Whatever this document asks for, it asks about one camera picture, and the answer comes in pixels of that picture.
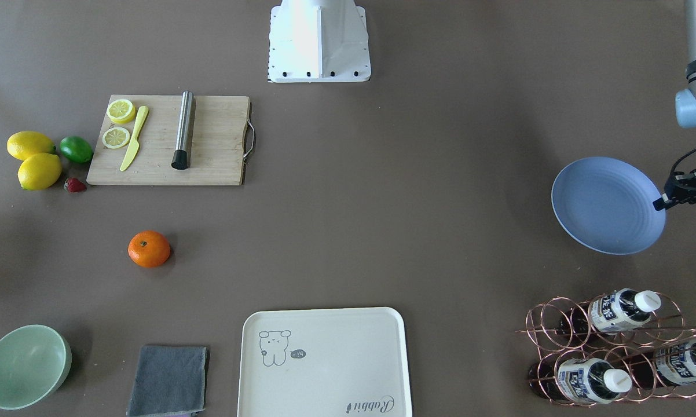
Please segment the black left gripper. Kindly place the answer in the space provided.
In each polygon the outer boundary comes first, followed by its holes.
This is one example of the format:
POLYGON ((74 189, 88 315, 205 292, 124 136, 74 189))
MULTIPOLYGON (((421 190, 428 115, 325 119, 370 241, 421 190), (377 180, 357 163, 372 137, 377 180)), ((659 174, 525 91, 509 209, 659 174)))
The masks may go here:
POLYGON ((674 162, 665 183, 664 197, 653 201, 655 211, 668 210, 678 204, 696 204, 696 169, 687 174, 676 171, 676 167, 683 159, 685 159, 684 156, 674 162))

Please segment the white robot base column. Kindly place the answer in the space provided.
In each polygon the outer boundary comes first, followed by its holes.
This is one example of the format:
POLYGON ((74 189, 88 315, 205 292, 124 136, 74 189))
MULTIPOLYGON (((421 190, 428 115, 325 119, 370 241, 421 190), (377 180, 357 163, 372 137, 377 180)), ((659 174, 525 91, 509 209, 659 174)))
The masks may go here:
POLYGON ((371 76, 364 8, 353 1, 282 1, 271 8, 269 82, 366 82, 371 76))

